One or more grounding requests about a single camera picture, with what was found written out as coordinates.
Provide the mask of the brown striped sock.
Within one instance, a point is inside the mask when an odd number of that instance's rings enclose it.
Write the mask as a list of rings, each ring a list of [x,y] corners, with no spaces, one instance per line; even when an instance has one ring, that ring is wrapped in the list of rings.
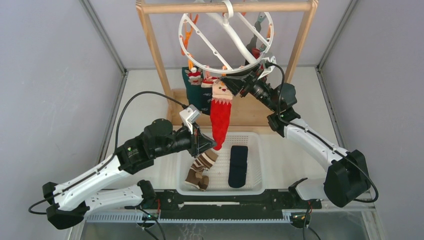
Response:
[[[200,191],[205,191],[210,180],[207,175],[204,175],[204,172],[209,171],[214,166],[217,158],[218,155],[211,149],[200,154],[190,166],[184,183]]]

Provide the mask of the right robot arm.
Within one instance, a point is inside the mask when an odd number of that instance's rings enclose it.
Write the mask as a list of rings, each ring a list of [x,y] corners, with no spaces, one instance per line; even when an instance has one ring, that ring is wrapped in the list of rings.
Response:
[[[309,200],[329,200],[339,208],[350,202],[366,203],[360,195],[376,186],[369,177],[364,154],[340,147],[313,130],[293,108],[297,98],[292,84],[283,82],[273,88],[253,74],[224,76],[221,80],[234,96],[251,94],[270,109],[267,121],[271,130],[298,144],[325,171],[325,178],[305,177],[289,187],[293,207],[302,208]]]

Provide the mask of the dark printed sock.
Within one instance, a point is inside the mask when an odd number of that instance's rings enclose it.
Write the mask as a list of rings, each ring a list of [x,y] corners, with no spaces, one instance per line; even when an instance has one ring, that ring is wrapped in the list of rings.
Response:
[[[211,114],[212,87],[215,81],[214,76],[207,75],[201,83],[201,111],[205,115]]]

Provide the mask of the navy sock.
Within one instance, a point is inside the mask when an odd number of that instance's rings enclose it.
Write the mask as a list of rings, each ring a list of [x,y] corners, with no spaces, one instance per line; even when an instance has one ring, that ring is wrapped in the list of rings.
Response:
[[[246,184],[248,169],[248,147],[233,145],[230,150],[228,185],[241,188]]]

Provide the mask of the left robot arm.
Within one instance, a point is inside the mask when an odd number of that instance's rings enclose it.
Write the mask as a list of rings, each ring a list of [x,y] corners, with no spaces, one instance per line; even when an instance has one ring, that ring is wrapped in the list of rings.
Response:
[[[170,121],[156,119],[140,135],[127,140],[80,176],[61,184],[44,184],[43,195],[49,203],[47,220],[56,229],[64,230],[99,211],[139,205],[149,209],[155,205],[157,196],[148,180],[121,189],[104,188],[153,166],[159,157],[181,151],[197,157],[215,146],[216,142],[202,134],[197,124],[192,129],[183,126],[175,131]]]

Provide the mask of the white perforated plastic basket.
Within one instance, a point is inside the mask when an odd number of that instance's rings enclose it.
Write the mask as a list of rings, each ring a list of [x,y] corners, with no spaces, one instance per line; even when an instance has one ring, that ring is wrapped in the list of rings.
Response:
[[[232,146],[247,147],[247,170],[245,185],[233,188],[229,185],[230,157]],[[243,196],[259,195],[265,191],[264,156],[261,138],[254,132],[229,132],[222,148],[217,152],[218,158],[210,170],[204,172],[209,177],[205,191],[185,183],[189,168],[194,158],[186,151],[176,155],[176,190],[186,196]]]

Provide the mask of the white round clip hanger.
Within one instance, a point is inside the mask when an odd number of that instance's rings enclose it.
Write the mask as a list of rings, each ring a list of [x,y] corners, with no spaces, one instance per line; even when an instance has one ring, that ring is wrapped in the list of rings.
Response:
[[[246,45],[253,35],[261,58],[271,52],[275,26],[269,12],[236,12],[229,0],[224,1],[227,12],[207,12],[199,21],[198,13],[184,13],[179,21],[178,41],[188,67],[197,67],[218,75],[236,74],[261,67],[261,59],[249,53]],[[254,24],[264,16],[261,31]]]

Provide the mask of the red sock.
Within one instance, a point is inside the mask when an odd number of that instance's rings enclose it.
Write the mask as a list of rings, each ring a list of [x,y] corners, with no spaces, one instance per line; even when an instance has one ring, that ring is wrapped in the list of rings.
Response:
[[[262,58],[262,52],[258,48],[252,48],[251,53],[257,60],[260,60]]]
[[[227,86],[220,80],[215,81],[212,86],[210,106],[212,137],[217,143],[217,146],[213,147],[215,151],[219,151],[226,140],[230,125],[232,101],[233,94]]]

